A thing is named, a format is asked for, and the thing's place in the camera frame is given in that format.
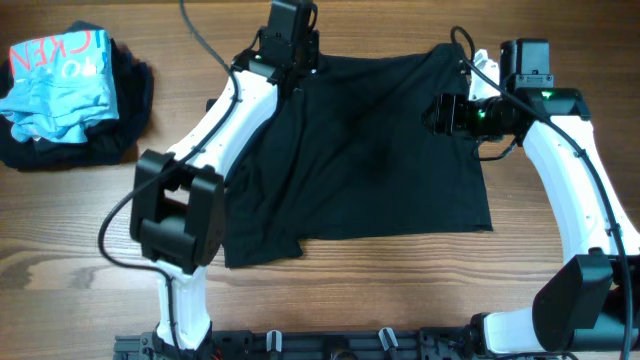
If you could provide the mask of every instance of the black fabric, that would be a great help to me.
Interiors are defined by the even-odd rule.
[[[100,29],[85,23],[74,23],[67,32]],[[103,121],[85,130],[88,141],[83,144],[57,144],[45,139],[16,141],[11,136],[13,123],[0,116],[0,160],[17,169],[38,169],[53,165],[113,165],[133,146],[149,122],[153,99],[153,77],[144,62],[134,61],[131,53],[118,50],[111,40],[113,77],[118,99],[119,119]],[[8,61],[0,67],[0,98],[13,86]]]
[[[473,142],[422,116],[467,94],[453,45],[391,59],[322,56],[234,164],[227,267],[298,257],[299,239],[491,230]]]

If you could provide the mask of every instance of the folded clothes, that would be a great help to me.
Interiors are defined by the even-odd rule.
[[[85,129],[117,120],[109,34],[84,30],[29,40],[9,50],[14,87],[0,99],[11,135],[84,143]]]
[[[67,31],[101,29],[78,21]],[[0,115],[0,160],[6,166],[26,170],[53,165],[112,165],[122,160],[125,151],[136,143],[149,123],[153,76],[146,63],[134,60],[130,52],[120,51],[113,39],[109,48],[119,119],[86,128],[85,143],[63,144],[45,138],[19,142],[11,135],[14,124]],[[0,66],[0,98],[13,86],[10,64],[6,61]]]

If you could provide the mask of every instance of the wire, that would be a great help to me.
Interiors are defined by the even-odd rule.
[[[471,62],[471,64],[473,65],[473,57],[476,53],[476,45],[473,43],[473,39],[471,39],[471,35],[469,35],[469,33],[467,32],[467,30],[463,29],[460,26],[454,26],[451,28],[451,42],[453,44],[458,44],[460,45],[460,43],[456,40],[456,32],[460,32],[462,34],[462,36],[464,36],[464,38],[467,40],[467,43],[469,43],[469,48],[471,50],[471,56],[469,56],[469,58],[467,59],[466,55],[464,55],[464,49],[462,49],[462,46],[460,47],[460,51],[462,52],[462,55],[464,57],[464,60],[469,60]]]
[[[573,355],[572,353],[547,353],[547,352],[511,354],[511,355],[497,357],[496,360],[512,360],[512,359],[518,359],[521,357],[558,357],[558,356],[561,356],[563,359],[569,358],[571,360],[578,360],[578,357]]]
[[[464,35],[464,37],[467,39],[467,41],[469,41],[469,46],[471,47],[471,49],[475,49],[471,36],[469,36],[469,34],[459,26],[455,26],[451,29],[451,42],[453,44],[458,44],[455,37],[455,33],[457,31],[461,32]],[[620,261],[620,266],[622,267],[622,271],[621,271],[622,286],[625,293],[625,299],[624,299],[624,307],[625,307],[624,318],[625,319],[624,319],[623,346],[622,346],[622,352],[620,353],[620,359],[621,360],[629,359],[629,353],[631,352],[631,330],[633,328],[633,294],[632,294],[632,288],[631,288],[631,274],[629,272],[629,263],[628,263],[627,255],[624,249],[624,243],[622,242],[622,236],[620,234],[620,224],[618,224],[616,221],[616,217],[613,212],[613,207],[611,206],[609,196],[607,196],[607,191],[604,187],[604,184],[602,183],[602,179],[600,178],[600,175],[598,175],[598,171],[596,170],[595,166],[591,162],[591,159],[589,158],[586,150],[582,149],[580,145],[578,145],[578,143],[576,143],[576,141],[573,140],[573,138],[569,136],[569,134],[567,134],[564,130],[558,127],[558,125],[554,124],[551,121],[551,118],[549,116],[538,113],[536,110],[534,110],[533,108],[531,108],[530,106],[522,102],[520,99],[518,99],[514,95],[506,92],[504,89],[498,86],[498,84],[496,84],[489,77],[487,77],[482,71],[480,71],[480,69],[478,69],[475,65],[473,65],[473,63],[469,61],[469,59],[467,59],[462,47],[459,47],[458,50],[459,50],[460,58],[462,59],[462,61],[471,70],[473,70],[476,73],[476,75],[478,75],[478,77],[480,77],[482,80],[484,80],[487,84],[489,84],[494,89],[498,90],[504,98],[511,101],[514,105],[519,107],[521,110],[529,113],[531,116],[533,116],[534,119],[537,119],[543,124],[549,126],[558,135],[560,135],[560,137],[562,137],[565,141],[567,141],[567,143],[569,143],[569,145],[571,145],[571,147],[576,151],[576,157],[582,158],[582,161],[584,162],[585,166],[591,173],[591,177],[593,179],[593,182],[596,185],[596,188],[598,189],[598,193],[600,194],[600,199],[602,200],[602,206],[604,207],[605,213],[609,220],[609,224],[611,226],[610,230],[607,231],[608,233],[607,235],[609,235],[610,233],[613,236],[614,242],[616,244],[616,248],[618,250],[618,261]]]
[[[211,56],[213,56],[213,58],[222,66],[224,71],[231,78],[231,82],[233,83],[233,90],[234,90],[233,95],[231,97],[231,104],[229,105],[229,108],[224,113],[224,115],[222,115],[222,117],[220,118],[220,121],[218,121],[218,123],[202,138],[202,140],[196,146],[193,147],[193,149],[185,157],[173,163],[173,165],[169,166],[167,169],[165,169],[161,173],[157,174],[156,176],[142,183],[141,185],[133,189],[131,192],[129,192],[125,197],[123,197],[104,218],[104,220],[102,221],[102,225],[100,226],[100,231],[98,232],[98,248],[100,250],[100,254],[109,262],[111,262],[112,264],[118,267],[122,267],[125,269],[153,271],[164,277],[165,284],[167,286],[171,338],[173,340],[176,356],[179,360],[182,359],[182,351],[180,350],[180,344],[178,343],[178,337],[176,332],[177,324],[174,318],[174,311],[173,311],[173,277],[171,277],[171,275],[169,275],[166,271],[157,267],[128,264],[113,258],[106,251],[104,240],[105,240],[105,235],[107,233],[107,229],[109,228],[109,224],[111,224],[111,221],[113,221],[113,218],[118,214],[118,212],[120,212],[120,210],[122,210],[122,208],[129,201],[131,201],[131,199],[133,199],[136,195],[138,195],[142,190],[146,189],[147,187],[154,184],[155,182],[161,182],[165,180],[175,170],[177,170],[178,168],[186,164],[187,161],[189,161],[196,154],[198,154],[202,150],[202,148],[209,142],[209,140],[211,140],[213,135],[215,135],[215,133],[220,129],[220,127],[226,122],[229,116],[231,116],[231,113],[233,112],[233,110],[236,107],[236,104],[238,103],[238,94],[239,94],[238,80],[236,79],[235,75],[233,74],[229,66],[227,66],[227,64],[224,62],[222,57],[220,57],[220,55],[218,55],[218,53],[215,50],[213,50],[211,46],[209,46],[209,44],[202,38],[202,36],[200,36],[200,33],[198,33],[196,28],[193,26],[193,24],[189,20],[189,17],[187,16],[187,12],[184,7],[184,0],[180,0],[180,13],[182,15],[182,18],[184,19],[185,24],[189,28],[189,31],[195,36],[196,40],[198,40],[200,45],[202,45],[202,47]]]
[[[318,20],[318,5],[311,3],[311,11],[313,12],[313,21],[311,22],[311,25],[309,25],[309,33],[311,33],[316,27],[316,21]]]
[[[262,29],[256,32],[256,36],[253,37],[253,41],[251,42],[251,45],[249,45],[247,50],[253,49],[253,47],[256,46],[256,43],[258,42],[258,39],[260,38],[261,35],[262,35]]]
[[[509,156],[509,154],[511,154],[513,149],[515,149],[516,145],[518,144],[518,138],[515,138],[515,139],[513,139],[513,141],[511,141],[511,144],[509,144],[509,146],[506,149],[504,149],[504,151],[502,153],[500,153],[500,155],[491,156],[491,157],[484,157],[484,158],[483,157],[479,157],[477,155],[477,151],[480,148],[480,145],[482,145],[488,138],[489,138],[488,136],[482,136],[478,140],[476,140],[475,145],[471,149],[471,157],[473,157],[475,160],[478,160],[478,161],[502,160],[502,159],[506,158],[507,156]]]

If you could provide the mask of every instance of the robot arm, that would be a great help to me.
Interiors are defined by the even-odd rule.
[[[140,242],[143,256],[173,277],[176,291],[173,292],[172,311],[176,319],[177,345],[183,354],[191,359],[208,359],[214,349],[236,346],[234,351],[240,349],[247,356],[255,353],[261,358],[275,360],[286,360],[289,355],[291,359],[311,359],[325,352],[327,344],[337,341],[337,337],[344,338],[346,345],[340,343],[336,348],[349,347],[349,341],[355,339],[358,344],[372,346],[371,351],[383,350],[387,354],[385,358],[391,360],[399,359],[401,353],[404,354],[401,358],[424,359],[430,354],[432,360],[436,360],[458,355],[471,359],[538,351],[619,350],[624,328],[621,296],[620,289],[613,291],[611,287],[614,281],[619,283],[620,266],[615,258],[617,251],[609,232],[610,224],[590,173],[566,140],[535,119],[523,121],[521,113],[474,75],[468,99],[453,95],[438,99],[433,130],[472,137],[519,136],[519,144],[534,163],[549,196],[562,237],[565,264],[536,296],[532,307],[508,313],[478,314],[469,326],[447,330],[464,342],[464,351],[456,350],[454,353],[458,355],[455,356],[446,355],[448,350],[438,344],[435,350],[424,345],[432,338],[438,343],[434,332],[441,333],[443,329],[398,334],[390,328],[366,334],[290,334],[284,335],[284,340],[283,334],[277,331],[265,335],[212,332],[205,304],[206,266],[224,236],[224,178],[252,135],[275,114],[279,101],[289,96],[300,77],[315,69],[318,33],[308,28],[312,12],[317,13],[317,10],[310,2],[274,1],[269,25],[260,32],[260,50],[247,49],[234,59],[232,70],[239,84],[240,102],[231,116],[199,154],[172,176],[145,188],[133,198],[132,238]],[[622,229],[625,250],[632,255],[630,261],[640,268],[637,256],[640,236],[624,213],[598,158],[590,115],[579,92],[553,88],[553,77],[546,75],[549,74],[546,42],[505,44],[508,51],[503,52],[500,71],[496,71],[498,64],[489,60],[486,53],[479,52],[477,65],[481,65],[483,72],[495,82],[498,82],[497,77],[505,80],[509,91],[516,93],[522,88],[519,94],[552,115],[552,121],[586,149],[603,179]],[[528,53],[531,46],[543,50],[546,46],[546,59]],[[532,60],[535,66],[522,59],[535,59]],[[526,86],[531,83],[546,86]],[[186,156],[220,121],[232,95],[230,81],[219,100],[182,141],[166,154],[145,152],[136,168],[136,186]],[[454,113],[453,109],[459,106],[466,111]],[[176,204],[164,196],[165,190],[180,186],[190,190],[188,204]],[[138,344],[133,348],[139,349],[140,353],[152,348],[167,356],[173,354],[170,348],[176,344],[172,340],[168,316],[171,302],[164,282],[164,277],[159,279],[162,319],[157,329],[142,337],[117,338],[116,353],[130,354],[129,350],[122,349],[129,349],[133,341]],[[636,329],[633,343],[637,340]],[[287,355],[287,351],[298,351],[294,346],[296,341],[305,344],[300,346],[307,349],[304,350],[308,352],[306,355]]]

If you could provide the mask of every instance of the wood grain surface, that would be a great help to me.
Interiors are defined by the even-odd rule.
[[[164,151],[204,115],[226,81],[186,30],[174,1],[8,0],[0,51],[62,32],[82,19],[107,28],[155,74],[152,124],[137,151]],[[318,1],[321,51],[351,57],[424,52],[464,26],[499,56],[502,41],[551,41],[556,85],[583,91],[603,163],[630,218],[640,223],[640,3],[638,1]],[[229,61],[266,24],[267,1],[188,4],[202,35]],[[487,153],[505,144],[487,146]],[[159,319],[154,276],[110,266],[96,234],[131,189],[134,163],[66,171],[0,167],[0,358],[110,359],[113,336]],[[301,259],[208,275],[217,329],[315,331],[455,326],[478,312],[529,306],[561,266],[557,226],[521,149],[483,165],[492,233],[304,241]],[[120,258],[139,258],[129,208],[108,233]],[[616,354],[585,355],[613,358]]]

